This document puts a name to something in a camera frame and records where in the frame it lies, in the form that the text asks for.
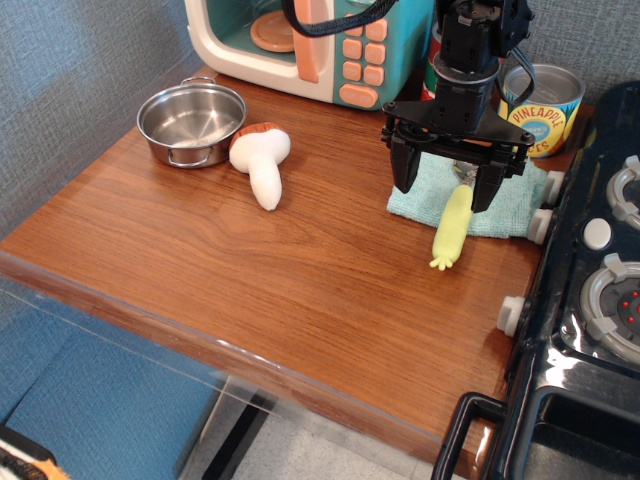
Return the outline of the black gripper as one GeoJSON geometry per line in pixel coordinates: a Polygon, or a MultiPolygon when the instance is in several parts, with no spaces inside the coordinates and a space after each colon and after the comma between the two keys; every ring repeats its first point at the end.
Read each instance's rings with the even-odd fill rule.
{"type": "Polygon", "coordinates": [[[486,211],[504,178],[521,175],[533,135],[501,118],[491,106],[494,82],[441,80],[430,101],[388,102],[382,140],[390,150],[395,187],[408,193],[423,152],[478,165],[472,212],[486,211]]]}

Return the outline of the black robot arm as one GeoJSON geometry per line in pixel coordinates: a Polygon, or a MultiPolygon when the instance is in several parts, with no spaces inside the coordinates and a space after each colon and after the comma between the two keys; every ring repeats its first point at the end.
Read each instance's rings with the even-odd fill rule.
{"type": "Polygon", "coordinates": [[[504,179],[520,175],[535,137],[501,118],[491,105],[502,60],[514,57],[529,77],[533,66],[519,49],[533,13],[524,1],[440,1],[441,47],[429,101],[384,105],[382,140],[390,150],[394,185],[411,190],[422,153],[477,166],[471,209],[486,211],[504,179]]]}

